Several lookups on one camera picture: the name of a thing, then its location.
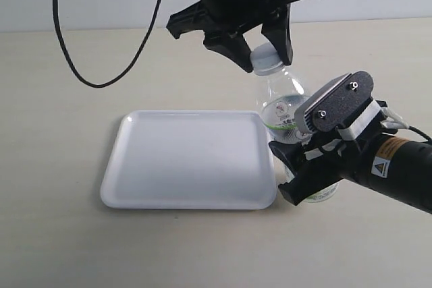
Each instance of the bottle cap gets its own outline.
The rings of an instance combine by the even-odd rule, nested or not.
[[[283,65],[275,47],[270,43],[264,43],[250,54],[250,61],[257,76],[269,76],[277,72],[275,67]]]

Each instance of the plastic tray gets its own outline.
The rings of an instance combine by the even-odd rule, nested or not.
[[[276,197],[268,135],[252,111],[134,111],[101,186],[112,208],[268,207]]]

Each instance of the cable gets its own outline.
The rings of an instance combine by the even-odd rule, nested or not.
[[[67,50],[65,41],[63,39],[63,34],[61,33],[61,28],[60,28],[60,22],[59,22],[59,1],[58,0],[53,0],[53,21],[54,21],[55,33],[57,35],[57,39],[59,40],[61,50],[63,51],[63,54],[64,54],[64,56],[66,58],[67,64],[69,65],[69,67],[72,70],[73,74],[78,78],[78,80],[80,80],[83,84],[85,84],[85,85],[87,85],[89,87],[99,89],[99,88],[108,87],[108,86],[116,83],[120,79],[122,79],[133,68],[133,66],[137,62],[139,56],[141,55],[141,52],[142,52],[142,50],[143,50],[143,48],[144,48],[147,40],[149,39],[150,33],[152,32],[153,27],[155,26],[157,12],[158,12],[159,7],[161,5],[161,1],[162,0],[157,0],[156,1],[155,10],[153,12],[153,16],[151,18],[150,25],[148,26],[147,33],[145,34],[144,39],[142,40],[141,45],[138,48],[138,51],[136,52],[134,58],[131,60],[131,62],[125,68],[125,70],[122,73],[120,73],[117,77],[115,77],[114,79],[112,79],[112,80],[110,80],[108,82],[105,82],[103,84],[93,84],[92,82],[87,81],[86,79],[84,79],[84,77],[81,76],[81,74],[75,68],[75,65],[72,62],[72,59],[70,58],[70,55],[69,55],[69,52]]]
[[[410,126],[410,128],[408,128],[408,129],[410,131],[413,131],[414,133],[417,133],[418,135],[422,136],[423,138],[425,138],[429,144],[432,144],[432,138],[429,135],[427,135],[425,132],[422,132],[421,130],[419,130],[418,128],[416,128],[414,126]]]

